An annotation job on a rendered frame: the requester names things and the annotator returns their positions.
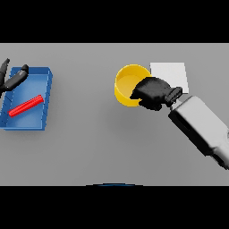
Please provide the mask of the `yellow bowl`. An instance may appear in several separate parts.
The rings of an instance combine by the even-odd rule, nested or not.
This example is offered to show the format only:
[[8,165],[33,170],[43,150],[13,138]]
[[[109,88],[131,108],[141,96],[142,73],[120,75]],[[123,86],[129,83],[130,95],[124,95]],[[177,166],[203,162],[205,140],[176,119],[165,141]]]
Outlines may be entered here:
[[136,85],[150,77],[149,70],[138,64],[127,64],[118,71],[114,79],[114,96],[123,106],[136,107],[139,105],[139,99],[130,99],[132,91]]

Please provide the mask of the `dark right robot hand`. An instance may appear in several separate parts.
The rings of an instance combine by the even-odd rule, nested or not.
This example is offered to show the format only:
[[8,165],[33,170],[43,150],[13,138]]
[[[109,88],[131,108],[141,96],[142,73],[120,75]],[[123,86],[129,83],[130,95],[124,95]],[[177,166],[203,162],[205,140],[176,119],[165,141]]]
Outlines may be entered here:
[[166,81],[157,77],[146,77],[136,85],[130,99],[139,99],[140,106],[159,111],[163,104],[171,107],[181,95],[182,87],[172,88]]

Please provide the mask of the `dark left robot hand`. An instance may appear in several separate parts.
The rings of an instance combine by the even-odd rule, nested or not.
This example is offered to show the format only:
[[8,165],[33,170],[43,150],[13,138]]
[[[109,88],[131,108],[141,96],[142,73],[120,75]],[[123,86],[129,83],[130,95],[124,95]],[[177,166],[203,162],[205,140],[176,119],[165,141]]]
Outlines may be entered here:
[[24,64],[22,68],[13,75],[13,77],[5,81],[4,79],[5,79],[5,75],[9,63],[10,63],[10,59],[6,58],[2,63],[2,65],[0,66],[0,97],[4,92],[12,91],[16,87],[18,87],[29,76],[29,66]]

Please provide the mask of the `red beaker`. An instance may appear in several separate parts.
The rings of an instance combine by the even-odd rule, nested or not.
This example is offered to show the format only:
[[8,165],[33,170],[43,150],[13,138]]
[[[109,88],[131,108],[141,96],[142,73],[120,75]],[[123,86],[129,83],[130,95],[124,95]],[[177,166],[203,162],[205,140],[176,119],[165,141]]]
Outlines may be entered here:
[[20,115],[21,113],[33,108],[34,106],[37,106],[44,102],[44,98],[41,95],[37,95],[34,98],[31,98],[27,100],[26,102],[23,102],[22,104],[19,104],[18,106],[14,107],[13,109],[8,111],[8,115],[10,117],[15,117],[17,115]]

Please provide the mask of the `blue tray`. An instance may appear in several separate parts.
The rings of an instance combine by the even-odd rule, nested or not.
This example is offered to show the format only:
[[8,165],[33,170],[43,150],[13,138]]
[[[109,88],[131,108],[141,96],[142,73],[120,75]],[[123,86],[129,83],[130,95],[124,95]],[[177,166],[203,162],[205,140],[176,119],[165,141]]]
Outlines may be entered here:
[[[47,125],[53,74],[49,67],[30,67],[28,78],[13,91],[4,93],[0,109],[0,129],[6,131],[44,131]],[[44,102],[16,115],[9,111],[40,95]]]

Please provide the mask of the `pale square scale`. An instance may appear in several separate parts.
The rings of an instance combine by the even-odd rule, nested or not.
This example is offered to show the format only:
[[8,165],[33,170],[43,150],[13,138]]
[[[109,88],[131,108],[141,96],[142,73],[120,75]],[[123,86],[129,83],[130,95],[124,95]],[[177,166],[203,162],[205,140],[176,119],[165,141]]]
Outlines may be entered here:
[[181,87],[183,94],[189,93],[184,63],[151,63],[149,66],[152,76],[166,81],[172,88]]

